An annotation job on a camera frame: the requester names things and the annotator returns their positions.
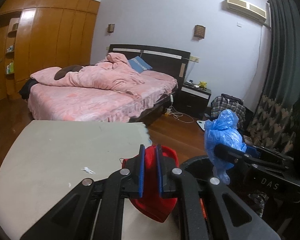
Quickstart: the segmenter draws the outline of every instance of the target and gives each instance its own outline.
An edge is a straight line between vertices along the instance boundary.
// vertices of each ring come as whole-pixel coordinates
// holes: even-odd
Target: white tabletop
[[[142,123],[32,121],[0,168],[0,225],[20,237],[84,178],[107,178],[151,145]],[[89,167],[95,175],[81,169]],[[171,218],[158,223],[125,201],[122,239],[179,239]]]

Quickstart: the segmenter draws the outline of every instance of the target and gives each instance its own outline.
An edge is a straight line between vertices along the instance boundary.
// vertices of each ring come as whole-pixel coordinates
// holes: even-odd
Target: yellow plush toy
[[[207,83],[206,83],[206,82],[203,82],[203,81],[200,81],[200,82],[199,82],[199,87],[200,87],[200,88],[203,88],[203,89],[206,89],[206,88],[207,88]]]

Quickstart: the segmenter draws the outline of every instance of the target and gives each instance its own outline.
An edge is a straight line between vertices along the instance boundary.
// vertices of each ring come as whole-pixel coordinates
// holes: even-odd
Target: knotted plastic bag
[[[214,147],[217,144],[224,144],[234,149],[245,152],[247,146],[242,142],[242,136],[237,131],[239,118],[231,110],[223,110],[218,119],[206,121],[204,124],[204,147],[213,167],[213,175],[219,178],[223,183],[229,185],[230,178],[226,170],[231,169],[232,163],[221,160],[214,154]]]

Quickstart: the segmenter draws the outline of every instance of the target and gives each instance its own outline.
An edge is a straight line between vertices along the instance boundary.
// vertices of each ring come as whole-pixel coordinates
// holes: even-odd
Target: metal screw
[[[220,180],[218,178],[211,178],[210,183],[213,185],[218,185],[220,183]]]
[[[182,169],[174,168],[174,169],[172,170],[172,173],[173,173],[173,174],[176,174],[176,175],[179,175],[179,174],[182,173]]]
[[[120,174],[121,175],[128,175],[130,173],[130,170],[129,169],[121,169],[120,170]]]
[[[92,184],[92,179],[84,179],[83,181],[82,181],[82,185],[84,185],[84,186],[90,186],[91,184]]]

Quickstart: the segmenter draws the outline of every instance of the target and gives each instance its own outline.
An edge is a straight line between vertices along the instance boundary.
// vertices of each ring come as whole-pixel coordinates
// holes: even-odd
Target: headboard
[[[181,89],[188,67],[190,52],[146,45],[111,44],[109,52],[124,54],[127,59],[141,57],[157,72],[168,74],[178,81]]]

